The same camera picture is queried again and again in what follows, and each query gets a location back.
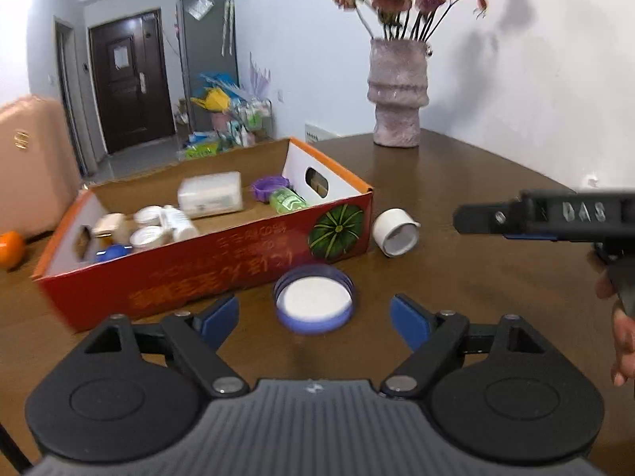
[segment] cardboard box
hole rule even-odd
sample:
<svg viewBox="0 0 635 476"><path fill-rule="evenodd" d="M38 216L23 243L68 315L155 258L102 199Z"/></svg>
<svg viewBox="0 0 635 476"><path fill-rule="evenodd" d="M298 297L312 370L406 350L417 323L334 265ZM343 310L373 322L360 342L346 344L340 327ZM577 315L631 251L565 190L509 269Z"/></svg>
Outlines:
<svg viewBox="0 0 635 476"><path fill-rule="evenodd" d="M107 213L131 217L148 205L178 205L185 178L239 171L244 210L194 221L202 236L94 264L98 249L87 230ZM323 177L311 187L311 175ZM310 207L277 215L249 191L258 178L282 173ZM357 176L296 139L186 160L82 192L62 219L33 274L74 330L113 313L144 317L189 300L273 281L293 267L331 263L368 247L372 189Z"/></svg>

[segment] human hand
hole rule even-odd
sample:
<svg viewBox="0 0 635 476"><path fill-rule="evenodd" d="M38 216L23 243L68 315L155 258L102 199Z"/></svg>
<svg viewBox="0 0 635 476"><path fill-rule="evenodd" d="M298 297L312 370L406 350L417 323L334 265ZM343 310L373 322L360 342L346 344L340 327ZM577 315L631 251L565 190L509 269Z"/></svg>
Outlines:
<svg viewBox="0 0 635 476"><path fill-rule="evenodd" d="M615 288L602 262L593 252L589 253L588 259L592 267L602 272L596 283L596 295L600 299L614 296ZM626 315L619 300L613 305L613 339L615 363L611 367L611 379L615 386L622 386L629 378L635 378L635 320Z"/></svg>

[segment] black cable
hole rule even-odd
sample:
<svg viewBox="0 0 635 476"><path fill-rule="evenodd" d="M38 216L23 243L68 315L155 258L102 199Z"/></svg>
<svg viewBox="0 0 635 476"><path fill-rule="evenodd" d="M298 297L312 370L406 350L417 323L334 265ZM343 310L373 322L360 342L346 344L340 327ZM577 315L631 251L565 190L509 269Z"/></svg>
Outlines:
<svg viewBox="0 0 635 476"><path fill-rule="evenodd" d="M2 424L0 424L0 451L2 451L2 454L6 456L6 459L20 474L24 474L33 467L29 459L24 456L24 453L21 452L20 448L13 441Z"/></svg>

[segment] suitcase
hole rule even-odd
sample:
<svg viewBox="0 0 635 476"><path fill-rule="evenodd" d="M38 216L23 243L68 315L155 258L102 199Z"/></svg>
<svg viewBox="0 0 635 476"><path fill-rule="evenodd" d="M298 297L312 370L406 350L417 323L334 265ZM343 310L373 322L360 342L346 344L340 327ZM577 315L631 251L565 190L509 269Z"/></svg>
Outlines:
<svg viewBox="0 0 635 476"><path fill-rule="evenodd" d="M0 107L0 234L55 230L80 184L60 102L26 96Z"/></svg>

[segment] purple bottle cap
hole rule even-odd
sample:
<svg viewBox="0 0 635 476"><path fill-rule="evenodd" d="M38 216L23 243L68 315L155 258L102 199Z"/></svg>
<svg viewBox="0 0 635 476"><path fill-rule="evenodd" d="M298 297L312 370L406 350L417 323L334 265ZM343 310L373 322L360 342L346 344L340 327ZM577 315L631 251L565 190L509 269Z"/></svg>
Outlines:
<svg viewBox="0 0 635 476"><path fill-rule="evenodd" d="M282 276L274 286L278 319L297 334L323 334L350 320L355 287L329 265L305 265Z"/></svg>
<svg viewBox="0 0 635 476"><path fill-rule="evenodd" d="M273 192L280 188L290 188L291 182L289 179L281 176L274 175L271 177L263 177L258 179L252 184L253 196L260 202L268 202L269 197Z"/></svg>

